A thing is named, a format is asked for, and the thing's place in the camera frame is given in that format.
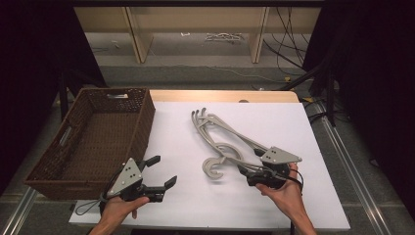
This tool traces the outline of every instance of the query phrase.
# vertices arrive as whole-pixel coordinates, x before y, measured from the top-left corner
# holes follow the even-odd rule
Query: black curtain
[[[371,1],[336,60],[334,78],[347,112],[395,191],[415,218],[415,5]],[[325,55],[349,9],[327,6],[310,39],[304,68]]]

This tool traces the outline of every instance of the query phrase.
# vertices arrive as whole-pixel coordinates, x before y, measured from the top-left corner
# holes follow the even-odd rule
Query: metal rail
[[[23,194],[19,204],[16,206],[15,211],[13,211],[9,220],[6,223],[6,226],[3,228],[3,235],[16,235],[19,234],[24,221],[30,212],[31,206],[36,199],[37,191],[32,188],[27,188]]]
[[[316,107],[318,112],[325,112],[321,107]],[[387,235],[391,234],[391,231],[388,228],[388,225],[385,221],[385,218],[382,212],[379,210],[375,200],[370,194],[366,184],[363,181],[362,176],[357,170],[350,154],[347,151],[345,144],[343,143],[342,138],[337,131],[337,128],[333,126],[326,117],[322,118],[324,127],[333,143],[333,146],[336,149],[337,154],[343,164],[343,167],[346,170],[347,176],[350,179],[350,182],[354,188],[354,191],[357,194],[357,197],[360,200],[361,205],[366,211],[367,216],[369,217],[372,226],[378,235]]]

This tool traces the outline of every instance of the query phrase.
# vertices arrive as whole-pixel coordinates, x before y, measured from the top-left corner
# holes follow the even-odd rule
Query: basket handle
[[[61,139],[59,140],[59,145],[65,146],[71,132],[72,132],[72,127],[68,126],[68,128],[65,130],[64,134],[62,135]]]
[[[107,98],[110,100],[116,100],[116,99],[128,99],[128,94],[121,93],[121,94],[107,94]]]

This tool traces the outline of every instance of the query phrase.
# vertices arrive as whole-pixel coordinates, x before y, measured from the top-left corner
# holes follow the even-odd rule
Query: curved metal part
[[[223,176],[223,173],[218,172],[217,170],[212,170],[214,165],[221,165],[226,160],[226,157],[221,158],[208,158],[202,164],[202,169],[204,173],[207,174],[210,178],[218,179]]]

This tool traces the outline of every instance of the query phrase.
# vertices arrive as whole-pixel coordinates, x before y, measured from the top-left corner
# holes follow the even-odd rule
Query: gray metal object
[[[195,125],[196,129],[199,131],[201,136],[210,144],[210,146],[219,154],[219,158],[209,158],[206,159],[202,165],[205,174],[209,177],[217,179],[223,176],[223,173],[212,170],[215,165],[222,165],[226,160],[229,162],[239,165],[243,168],[249,170],[269,170],[264,165],[259,164],[249,164],[244,162],[244,158],[241,152],[233,145],[222,142],[215,142],[211,136],[208,134],[206,129],[207,125],[216,125],[222,129],[233,133],[238,136],[242,141],[244,141],[248,146],[253,150],[259,150],[264,154],[260,156],[260,160],[263,163],[268,163],[272,165],[281,165],[287,163],[297,163],[301,162],[302,159],[294,154],[291,154],[287,151],[279,149],[277,147],[272,147],[270,149],[264,147],[263,145],[253,141],[247,136],[237,132],[225,121],[214,114],[206,115],[206,108],[202,108],[201,111],[196,110],[192,112],[192,122]]]
[[[141,170],[138,168],[137,163],[133,159],[129,159],[125,163],[124,168],[116,179],[113,188],[107,193],[108,197],[114,197],[125,188],[131,186],[135,182],[142,179]]]

